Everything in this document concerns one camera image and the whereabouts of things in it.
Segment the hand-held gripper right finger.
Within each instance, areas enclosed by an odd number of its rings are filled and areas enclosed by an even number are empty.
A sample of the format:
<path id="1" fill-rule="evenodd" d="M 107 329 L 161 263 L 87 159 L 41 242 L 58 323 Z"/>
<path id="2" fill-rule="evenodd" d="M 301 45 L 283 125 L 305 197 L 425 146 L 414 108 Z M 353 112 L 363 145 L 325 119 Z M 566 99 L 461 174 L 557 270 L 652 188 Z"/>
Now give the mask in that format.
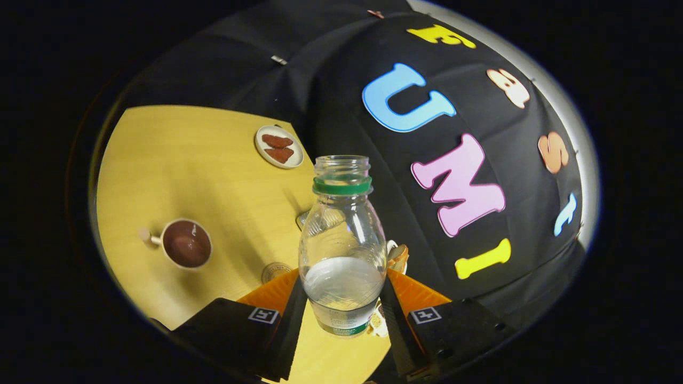
<path id="1" fill-rule="evenodd" d="M 408 381 L 440 381 L 515 335 L 508 322 L 476 300 L 451 300 L 392 269 L 380 300 L 398 374 Z"/>

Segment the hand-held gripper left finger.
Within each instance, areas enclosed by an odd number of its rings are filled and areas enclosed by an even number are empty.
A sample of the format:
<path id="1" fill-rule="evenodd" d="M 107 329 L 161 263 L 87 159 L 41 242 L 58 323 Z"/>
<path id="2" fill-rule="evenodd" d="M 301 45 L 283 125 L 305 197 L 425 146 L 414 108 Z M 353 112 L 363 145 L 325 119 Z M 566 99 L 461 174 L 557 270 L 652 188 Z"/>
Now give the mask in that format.
<path id="1" fill-rule="evenodd" d="M 298 270 L 237 300 L 217 298 L 171 331 L 213 364 L 270 381 L 287 380 L 297 350 L 306 295 Z"/>

